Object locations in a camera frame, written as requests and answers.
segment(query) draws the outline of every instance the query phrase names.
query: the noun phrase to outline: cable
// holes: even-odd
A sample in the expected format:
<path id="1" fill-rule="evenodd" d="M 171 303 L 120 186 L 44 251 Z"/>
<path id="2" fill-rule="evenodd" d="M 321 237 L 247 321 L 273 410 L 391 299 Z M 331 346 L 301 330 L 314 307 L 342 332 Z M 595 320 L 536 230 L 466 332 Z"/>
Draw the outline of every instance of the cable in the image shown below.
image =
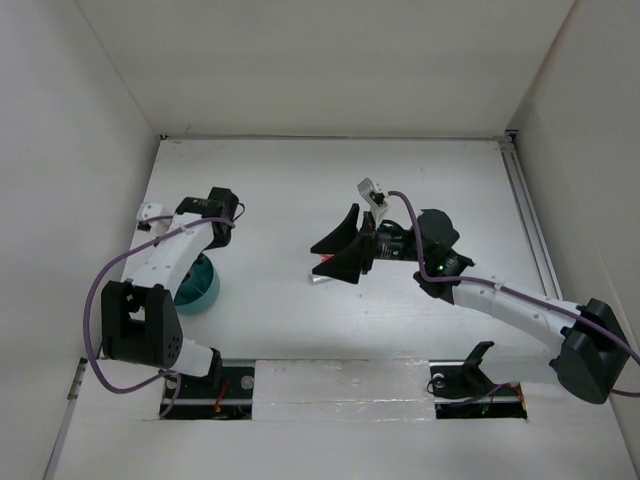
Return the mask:
<path id="1" fill-rule="evenodd" d="M 160 220 L 171 220 L 172 218 L 173 218 L 173 215 L 158 215 L 157 217 L 145 218 L 144 220 L 141 220 L 140 223 L 142 225 L 147 225 L 151 222 L 157 222 Z"/>
<path id="2" fill-rule="evenodd" d="M 505 387 L 506 383 L 501 383 L 500 385 L 496 385 L 495 387 L 493 387 L 491 390 L 489 390 L 487 393 L 484 393 L 482 395 L 478 395 L 477 397 L 473 397 L 473 398 L 469 398 L 467 400 L 464 400 L 462 402 L 453 402 L 453 403 L 448 403 L 447 407 L 464 407 L 466 405 L 471 405 L 472 403 L 476 403 L 484 398 L 490 397 L 492 395 L 495 395 L 495 393 L 500 390 L 501 388 Z"/>
<path id="3" fill-rule="evenodd" d="M 234 222 L 237 219 L 239 219 L 242 215 L 244 215 L 244 212 L 246 212 L 246 210 L 247 210 L 247 207 L 244 206 L 244 203 L 239 202 L 238 205 L 242 207 L 242 211 L 238 215 L 236 215 L 236 217 L 233 219 Z"/>
<path id="4" fill-rule="evenodd" d="M 449 282 L 470 282 L 470 283 L 476 283 L 476 284 L 480 284 L 480 285 L 487 285 L 493 289 L 496 288 L 497 286 L 497 282 L 494 282 L 492 280 L 487 280 L 486 278 L 479 278 L 479 277 L 467 277 L 467 276 L 449 276 L 449 277 L 431 277 L 428 273 L 427 270 L 424 266 L 424 252 L 422 251 L 422 234 L 420 233 L 420 225 L 418 224 L 418 219 L 416 218 L 416 214 L 413 211 L 413 206 L 411 205 L 411 201 L 409 200 L 409 198 L 402 192 L 398 192 L 398 191 L 389 191 L 389 195 L 393 196 L 393 197 L 399 197 L 405 204 L 405 206 L 407 207 L 407 212 L 409 213 L 409 218 L 411 218 L 411 225 L 413 226 L 413 232 L 415 234 L 416 237 L 416 250 L 417 250 L 417 254 L 418 254 L 418 268 L 420 269 L 420 275 L 422 276 L 422 278 L 427 281 L 427 282 L 432 282 L 432 283 L 449 283 Z M 505 292 L 508 293 L 511 296 L 520 298 L 521 300 L 524 300 L 526 302 L 532 303 L 534 305 L 537 305 L 539 307 L 543 307 L 546 308 L 548 310 L 552 310 L 554 312 L 560 313 L 561 315 L 565 315 L 567 317 L 570 317 L 572 319 L 574 319 L 577 322 L 582 323 L 583 325 L 586 325 L 587 327 L 595 330 L 596 332 L 598 332 L 600 335 L 608 338 L 609 340 L 611 340 L 616 346 L 620 347 L 622 350 L 624 350 L 625 353 L 627 353 L 631 358 L 633 358 L 633 360 L 640 365 L 640 354 L 638 354 L 635 350 L 633 350 L 626 342 L 624 342 L 623 340 L 621 340 L 617 335 L 614 335 L 613 333 L 611 333 L 610 331 L 606 330 L 605 328 L 601 327 L 600 325 L 598 325 L 595 322 L 592 322 L 591 320 L 584 318 L 580 315 L 578 315 L 577 313 L 573 313 L 569 310 L 565 310 L 562 307 L 558 307 L 557 305 L 554 305 L 552 303 L 548 303 L 545 302 L 544 300 L 539 300 L 535 297 L 532 297 L 530 295 L 527 295 L 526 293 L 522 293 L 519 292 L 518 290 L 514 290 L 513 288 L 510 287 L 506 287 L 506 286 L 502 286 L 500 288 L 501 292 Z M 615 393 L 616 395 L 622 395 L 625 397 L 632 397 L 632 398 L 640 398 L 640 392 L 626 392 L 623 390 L 616 390 L 613 389 L 611 390 L 611 393 Z"/>
<path id="5" fill-rule="evenodd" d="M 180 375 L 179 373 L 172 373 L 173 377 L 175 377 L 176 379 L 176 388 L 175 388 L 175 392 L 173 392 L 173 396 L 171 397 L 171 400 L 169 401 L 169 405 L 167 405 L 167 408 L 165 408 L 162 413 L 160 413 L 160 418 L 164 418 L 167 416 L 167 414 L 171 411 L 171 409 L 173 408 L 173 405 L 176 403 L 176 400 L 178 398 L 178 395 L 180 394 L 180 387 L 182 385 L 182 375 Z"/>
<path id="6" fill-rule="evenodd" d="M 230 383 L 229 380 L 225 380 L 222 383 L 222 391 L 220 392 L 220 395 L 218 395 L 218 398 L 216 398 L 216 403 L 213 405 L 213 410 L 216 413 L 220 413 L 222 411 L 222 409 L 220 408 L 220 402 L 224 398 L 225 393 L 227 393 L 227 388 L 229 388 L 229 383 Z"/>
<path id="7" fill-rule="evenodd" d="M 146 250 L 149 247 L 157 245 L 160 242 L 163 242 L 172 237 L 175 237 L 176 235 L 183 233 L 185 230 L 188 230 L 189 228 L 193 228 L 198 225 L 202 225 L 204 223 L 224 223 L 225 225 L 229 225 L 231 228 L 235 227 L 233 222 L 227 220 L 226 218 L 220 218 L 220 217 L 200 218 L 198 220 L 195 220 L 191 223 L 184 225 L 182 228 L 176 228 L 174 230 L 170 230 L 167 233 L 154 238 L 153 240 L 149 240 L 148 242 L 145 242 L 142 245 L 139 245 L 125 253 L 118 255 L 117 257 L 109 261 L 104 267 L 102 267 L 102 270 L 98 272 L 98 275 L 93 280 L 93 283 L 89 288 L 89 293 L 87 293 L 87 299 L 84 304 L 84 311 L 82 316 L 82 336 L 84 340 L 84 348 L 87 351 L 87 359 L 89 360 L 89 365 L 91 365 L 91 369 L 93 370 L 93 373 L 95 374 L 100 384 L 104 388 L 109 390 L 111 393 L 122 395 L 125 393 L 135 392 L 136 390 L 140 390 L 142 387 L 146 387 L 150 383 L 153 383 L 160 378 L 164 378 L 165 376 L 168 376 L 168 375 L 173 375 L 173 372 L 168 372 L 168 371 L 160 372 L 157 375 L 154 375 L 153 377 L 150 377 L 144 380 L 143 382 L 138 383 L 137 385 L 133 385 L 131 387 L 126 387 L 126 388 L 116 387 L 111 383 L 109 383 L 107 378 L 104 376 L 104 373 L 100 369 L 100 365 L 98 363 L 98 357 L 96 353 L 93 351 L 93 347 L 91 343 L 91 306 L 93 304 L 93 299 L 96 295 L 96 292 L 98 291 L 98 287 L 100 286 L 100 282 L 102 282 L 102 280 L 104 279 L 106 274 L 109 272 L 109 270 L 111 270 L 115 265 L 120 263 L 122 260 L 129 258 L 130 256 L 135 255 L 136 253 L 140 253 L 141 251 Z"/>

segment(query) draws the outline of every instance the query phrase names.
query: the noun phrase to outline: white table surface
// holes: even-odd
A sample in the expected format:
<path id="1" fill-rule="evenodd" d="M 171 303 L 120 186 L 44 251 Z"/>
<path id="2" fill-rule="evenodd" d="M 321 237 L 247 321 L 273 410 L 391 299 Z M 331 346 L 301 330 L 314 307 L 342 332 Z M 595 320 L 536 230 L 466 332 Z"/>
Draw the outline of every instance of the white table surface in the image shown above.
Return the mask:
<path id="1" fill-rule="evenodd" d="M 405 192 L 416 209 L 444 210 L 461 234 L 459 252 L 541 291 L 495 142 L 164 141 L 146 201 L 174 208 L 221 186 L 247 206 L 231 244 L 209 254 L 220 298 L 183 319 L 186 335 L 225 358 L 463 358 L 482 340 L 494 340 L 490 355 L 505 362 L 543 357 L 544 346 L 519 331 L 428 297 L 408 263 L 378 261 L 358 286 L 309 284 L 317 261 L 309 247 L 359 201 L 355 186 L 365 176 Z M 399 201 L 388 217 L 408 225 Z M 146 235 L 136 233 L 133 244 Z M 130 260 L 125 276 L 144 258 Z M 151 371 L 102 363 L 118 385 Z M 513 380 L 523 380 L 526 422 L 223 423 L 152 420 L 160 384 L 114 396 L 88 372 L 56 479 L 635 477 L 609 403 Z"/>

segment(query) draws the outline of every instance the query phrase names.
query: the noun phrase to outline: black joint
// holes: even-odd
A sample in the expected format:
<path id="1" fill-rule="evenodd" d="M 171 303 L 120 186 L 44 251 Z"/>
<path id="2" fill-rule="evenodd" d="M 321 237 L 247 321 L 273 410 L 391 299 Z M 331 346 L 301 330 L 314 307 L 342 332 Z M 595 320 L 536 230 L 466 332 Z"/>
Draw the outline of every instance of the black joint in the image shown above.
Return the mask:
<path id="1" fill-rule="evenodd" d="M 147 222 L 138 222 L 138 226 L 136 228 L 138 230 L 143 231 L 143 232 L 150 232 L 151 231 L 151 225 L 149 225 Z"/>

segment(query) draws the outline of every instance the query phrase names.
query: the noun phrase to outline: white enclosure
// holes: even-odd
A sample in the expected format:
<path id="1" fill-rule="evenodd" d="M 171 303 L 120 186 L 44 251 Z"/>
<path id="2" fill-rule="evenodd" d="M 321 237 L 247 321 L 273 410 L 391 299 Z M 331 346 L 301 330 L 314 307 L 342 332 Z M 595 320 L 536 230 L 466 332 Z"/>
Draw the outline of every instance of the white enclosure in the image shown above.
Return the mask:
<path id="1" fill-rule="evenodd" d="M 607 301 L 637 346 L 639 19 L 633 0 L 0 2 L 0 477 L 632 478 L 637 401 L 613 399 L 619 426 L 609 403 L 545 384 L 544 346 L 431 300 L 409 264 L 377 263 L 357 287 L 311 287 L 306 274 L 309 246 L 368 175 L 447 211 L 457 248 L 483 267 Z M 523 170 L 501 140 L 511 127 Z M 373 140 L 383 137 L 404 139 Z M 133 233 L 145 190 L 173 208 L 213 185 L 248 209 L 211 255 L 220 299 L 185 319 L 187 334 L 225 358 L 375 359 L 365 387 L 403 380 L 396 400 L 415 401 L 403 408 L 419 421 L 353 422 L 353 405 L 335 421 L 331 389 L 326 404 L 311 390 L 309 404 L 287 402 L 300 371 L 263 377 L 270 420 L 235 425 L 147 421 L 160 384 L 126 396 L 91 374 L 72 384 L 84 295 L 132 235 L 146 238 Z M 407 224 L 400 204 L 391 212 Z M 528 423 L 436 422 L 419 369 L 394 373 L 402 359 L 462 357 L 488 338 L 487 362 L 526 366 L 514 380 Z M 148 373 L 104 363 L 122 385 Z M 617 387 L 640 390 L 636 369 Z M 396 407 L 368 412 L 389 420 Z M 246 451 L 227 472 L 211 468 Z"/>
<path id="2" fill-rule="evenodd" d="M 78 0 L 169 135 L 501 135 L 571 4 Z"/>

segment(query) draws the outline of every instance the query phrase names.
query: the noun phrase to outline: black mounting bracket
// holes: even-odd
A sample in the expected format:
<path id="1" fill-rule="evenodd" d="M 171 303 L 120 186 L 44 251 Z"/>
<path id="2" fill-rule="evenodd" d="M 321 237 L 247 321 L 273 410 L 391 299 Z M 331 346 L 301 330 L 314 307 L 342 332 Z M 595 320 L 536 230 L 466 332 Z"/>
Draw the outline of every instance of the black mounting bracket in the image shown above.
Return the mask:
<path id="1" fill-rule="evenodd" d="M 480 342 L 463 362 L 433 362 L 431 381 L 433 393 L 438 397 L 459 399 L 477 397 L 496 386 L 480 370 L 482 357 L 494 342 Z"/>

